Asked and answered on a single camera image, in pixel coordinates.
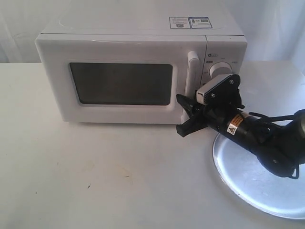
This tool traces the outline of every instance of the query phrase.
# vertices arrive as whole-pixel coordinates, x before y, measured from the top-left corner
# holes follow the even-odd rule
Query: microwave door handle
[[[199,88],[200,79],[198,76],[199,58],[196,52],[190,51],[187,55],[188,66],[185,86],[185,96],[193,98],[195,90]]]

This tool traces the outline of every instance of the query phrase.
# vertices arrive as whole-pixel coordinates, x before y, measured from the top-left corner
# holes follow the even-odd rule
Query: white dial
[[[210,68],[210,77],[214,78],[218,75],[232,74],[231,66],[226,62],[218,62]]]

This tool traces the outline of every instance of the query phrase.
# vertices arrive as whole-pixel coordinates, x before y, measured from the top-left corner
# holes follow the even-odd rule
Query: white curtain
[[[222,1],[248,40],[246,60],[291,60],[305,73],[305,0]],[[39,62],[34,39],[69,2],[0,0],[0,62]]]

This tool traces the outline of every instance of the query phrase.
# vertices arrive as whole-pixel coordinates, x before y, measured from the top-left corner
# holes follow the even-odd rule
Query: microwave control panel
[[[206,36],[207,49],[201,85],[220,74],[238,74],[247,41],[244,36]]]

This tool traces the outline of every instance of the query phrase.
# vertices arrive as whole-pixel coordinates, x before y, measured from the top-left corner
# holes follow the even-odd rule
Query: black mechanical arm
[[[239,75],[219,75],[196,92],[196,99],[178,94],[189,120],[177,125],[177,133],[185,137],[209,126],[256,155],[271,173],[298,179],[305,163],[305,110],[280,117],[245,113],[239,85]],[[274,123],[285,120],[291,122]]]

